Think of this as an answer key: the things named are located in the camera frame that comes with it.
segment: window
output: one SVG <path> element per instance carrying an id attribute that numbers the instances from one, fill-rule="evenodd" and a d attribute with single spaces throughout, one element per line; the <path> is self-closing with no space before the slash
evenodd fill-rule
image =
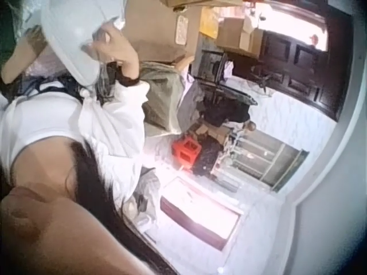
<path id="1" fill-rule="evenodd" d="M 174 179 L 163 189 L 161 210 L 218 250 L 223 250 L 240 218 L 238 212 L 181 178 Z"/>
<path id="2" fill-rule="evenodd" d="M 232 166 L 275 188 L 293 170 L 302 152 L 256 130 L 238 139 Z"/>
<path id="3" fill-rule="evenodd" d="M 326 22 L 321 16 L 277 2 L 271 5 L 257 3 L 256 9 L 259 10 L 257 13 L 266 18 L 264 21 L 259 20 L 259 29 L 284 34 L 327 51 Z"/>

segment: long black hair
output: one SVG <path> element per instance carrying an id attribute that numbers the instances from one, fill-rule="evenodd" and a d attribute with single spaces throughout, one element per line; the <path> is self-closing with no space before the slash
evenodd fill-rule
<path id="1" fill-rule="evenodd" d="M 84 142 L 83 146 L 81 143 L 74 142 L 71 144 L 71 149 L 74 154 L 77 180 L 76 202 L 98 219 L 121 245 L 147 263 L 157 274 L 178 274 L 157 249 L 150 245 L 146 238 L 137 231 L 135 226 L 119 214 L 115 207 L 112 183 L 104 180 L 91 145 Z M 1 167 L 1 199 L 11 190 L 10 184 L 7 184 L 8 182 L 4 169 Z M 1 254 L 3 269 L 3 260 L 6 255 L 3 255 L 3 251 L 1 251 Z"/>

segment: white shirt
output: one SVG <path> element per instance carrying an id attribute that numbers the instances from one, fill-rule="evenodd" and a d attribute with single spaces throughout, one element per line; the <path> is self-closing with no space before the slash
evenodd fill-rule
<path id="1" fill-rule="evenodd" d="M 59 82 L 45 84 L 60 86 Z M 134 192 L 142 166 L 145 140 L 142 104 L 147 100 L 149 84 L 141 81 L 133 87 L 118 82 L 114 99 L 102 107 L 83 89 L 83 104 L 70 95 L 48 92 L 30 98 L 19 97 L 0 112 L 0 160 L 5 169 L 23 148 L 51 136 L 66 136 L 78 142 L 90 142 L 106 182 L 113 183 L 117 208 Z"/>

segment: cardboard box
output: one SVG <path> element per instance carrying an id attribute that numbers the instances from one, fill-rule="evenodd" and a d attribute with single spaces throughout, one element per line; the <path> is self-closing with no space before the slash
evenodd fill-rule
<path id="1" fill-rule="evenodd" d="M 209 136 L 218 140 L 221 145 L 224 145 L 225 140 L 230 132 L 231 129 L 227 128 L 226 126 L 215 127 L 207 122 L 204 122 L 204 124 L 202 124 L 198 130 L 196 130 L 197 135 L 208 133 Z"/>
<path id="2" fill-rule="evenodd" d="M 167 7 L 180 6 L 211 6 L 211 7 L 230 7 L 242 6 L 243 0 L 161 0 Z"/>
<path id="3" fill-rule="evenodd" d="M 201 7 L 175 13 L 159 0 L 127 1 L 124 35 L 138 52 L 141 61 L 172 63 L 194 56 L 200 29 Z M 178 16 L 188 19 L 186 45 L 176 43 Z"/>
<path id="4" fill-rule="evenodd" d="M 228 52 L 259 58 L 263 34 L 249 18 L 226 18 L 219 27 L 216 44 Z"/>

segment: dark wooden door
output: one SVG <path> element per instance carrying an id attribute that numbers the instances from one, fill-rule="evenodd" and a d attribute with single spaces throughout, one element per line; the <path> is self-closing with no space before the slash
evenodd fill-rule
<path id="1" fill-rule="evenodd" d="M 233 75 L 254 80 L 250 67 L 259 76 L 272 75 L 268 87 L 292 96 L 337 121 L 349 83 L 353 55 L 351 16 L 327 7 L 326 52 L 292 37 L 265 32 L 259 61 L 229 54 Z"/>

